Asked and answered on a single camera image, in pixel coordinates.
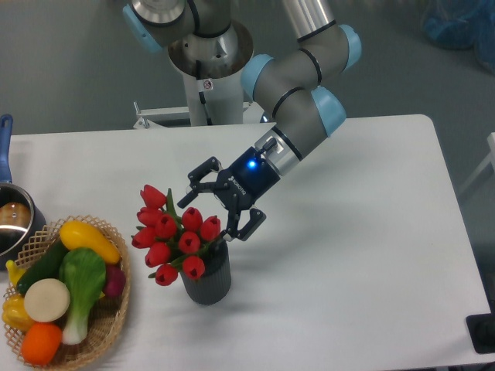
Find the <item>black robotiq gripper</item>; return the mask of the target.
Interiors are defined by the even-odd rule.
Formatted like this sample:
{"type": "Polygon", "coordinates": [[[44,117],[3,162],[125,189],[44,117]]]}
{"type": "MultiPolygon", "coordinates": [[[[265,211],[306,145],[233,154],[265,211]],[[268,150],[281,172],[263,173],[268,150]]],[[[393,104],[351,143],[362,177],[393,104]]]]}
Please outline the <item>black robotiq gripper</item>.
{"type": "Polygon", "coordinates": [[[226,241],[246,241],[266,220],[266,214],[256,207],[255,202],[280,180],[278,173],[265,159],[250,147],[228,168],[220,171],[219,160],[212,156],[188,174],[189,188],[178,201],[179,208],[186,208],[200,193],[213,193],[222,206],[229,210],[248,210],[248,220],[239,227],[240,212],[228,213],[227,226],[220,233],[226,241]],[[217,180],[201,182],[210,173],[218,173],[217,180]]]}

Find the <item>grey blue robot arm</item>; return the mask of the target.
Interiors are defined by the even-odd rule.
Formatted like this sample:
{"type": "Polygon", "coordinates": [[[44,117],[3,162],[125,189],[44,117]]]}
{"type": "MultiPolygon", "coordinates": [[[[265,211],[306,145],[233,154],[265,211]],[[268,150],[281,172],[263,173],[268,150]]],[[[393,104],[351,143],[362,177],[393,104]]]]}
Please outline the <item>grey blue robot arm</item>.
{"type": "Polygon", "coordinates": [[[348,70],[361,56],[359,36],[337,25],[327,1],[284,1],[299,50],[277,60],[254,56],[241,74],[249,97],[274,120],[229,167],[211,157],[188,174],[187,194],[179,207],[210,192],[228,211],[220,237],[246,240],[265,220],[255,207],[283,176],[323,143],[346,120],[339,100],[322,80],[348,70]]]}

